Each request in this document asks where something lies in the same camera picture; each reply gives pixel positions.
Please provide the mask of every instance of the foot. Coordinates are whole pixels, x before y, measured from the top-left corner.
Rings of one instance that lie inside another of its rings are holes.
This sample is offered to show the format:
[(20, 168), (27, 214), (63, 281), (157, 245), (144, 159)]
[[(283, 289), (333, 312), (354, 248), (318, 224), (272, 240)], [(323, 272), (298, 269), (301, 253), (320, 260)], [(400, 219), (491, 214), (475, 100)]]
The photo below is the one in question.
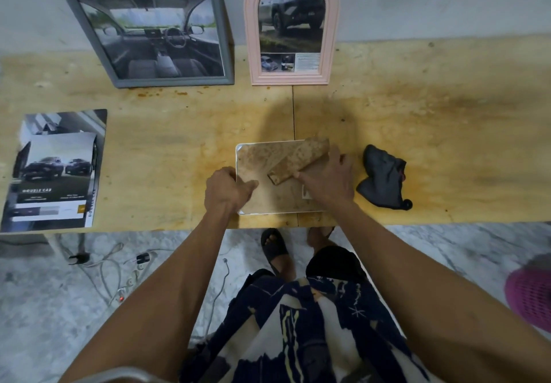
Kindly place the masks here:
[(306, 241), (310, 247), (313, 248), (314, 255), (320, 251), (321, 248), (328, 247), (330, 245), (336, 245), (329, 239), (330, 234), (333, 232), (332, 227), (324, 226), (322, 228), (310, 228)]
[[(277, 242), (277, 237), (275, 235), (270, 235), (262, 245), (266, 245), (270, 242)], [(270, 261), (270, 264), (278, 271), (278, 276), (286, 283), (292, 282), (296, 278), (295, 265), (289, 254), (276, 256)]]

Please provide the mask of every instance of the power strip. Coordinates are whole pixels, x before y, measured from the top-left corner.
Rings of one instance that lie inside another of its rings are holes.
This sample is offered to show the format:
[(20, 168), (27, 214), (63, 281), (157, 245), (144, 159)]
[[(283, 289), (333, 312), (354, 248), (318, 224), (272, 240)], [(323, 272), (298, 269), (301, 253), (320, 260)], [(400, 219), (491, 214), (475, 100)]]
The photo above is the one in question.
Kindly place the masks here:
[(124, 288), (119, 290), (116, 298), (120, 304), (132, 293), (133, 287), (139, 284), (140, 278), (147, 273), (149, 263), (153, 257), (155, 257), (155, 254), (150, 254), (149, 252), (142, 252), (136, 255), (136, 268), (130, 273)]

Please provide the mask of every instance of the windshield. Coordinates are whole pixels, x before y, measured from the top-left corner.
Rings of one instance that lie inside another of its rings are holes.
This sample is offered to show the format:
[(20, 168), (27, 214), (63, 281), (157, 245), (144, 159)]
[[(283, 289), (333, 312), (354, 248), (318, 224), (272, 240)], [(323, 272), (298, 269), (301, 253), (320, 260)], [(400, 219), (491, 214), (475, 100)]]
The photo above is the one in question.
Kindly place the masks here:
[(127, 30), (181, 28), (184, 12), (180, 8), (161, 7), (155, 9), (111, 9), (111, 15)]

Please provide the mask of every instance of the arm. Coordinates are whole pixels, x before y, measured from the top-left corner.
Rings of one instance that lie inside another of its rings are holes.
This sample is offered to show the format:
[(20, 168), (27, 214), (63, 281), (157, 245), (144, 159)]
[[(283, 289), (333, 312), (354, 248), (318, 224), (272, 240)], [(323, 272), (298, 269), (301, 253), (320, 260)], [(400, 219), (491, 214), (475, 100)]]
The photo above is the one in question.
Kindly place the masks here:
[(59, 383), (119, 366), (175, 381), (207, 291), (231, 214), (258, 182), (243, 183), (224, 168), (207, 180), (203, 219), (187, 239), (111, 315)]
[(530, 325), (366, 215), (337, 147), (317, 175), (295, 173), (337, 220), (423, 363), (447, 382), (551, 381), (551, 345)]

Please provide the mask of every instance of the person's left hand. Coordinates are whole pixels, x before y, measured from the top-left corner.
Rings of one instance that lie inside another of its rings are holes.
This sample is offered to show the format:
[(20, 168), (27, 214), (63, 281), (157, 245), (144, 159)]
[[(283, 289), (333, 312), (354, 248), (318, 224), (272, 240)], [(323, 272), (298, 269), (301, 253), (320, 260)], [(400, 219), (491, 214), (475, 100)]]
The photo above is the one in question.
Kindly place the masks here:
[(214, 172), (207, 180), (205, 208), (207, 212), (222, 210), (224, 213), (237, 213), (251, 199), (258, 187), (258, 180), (244, 182), (236, 176), (233, 167), (224, 167)]

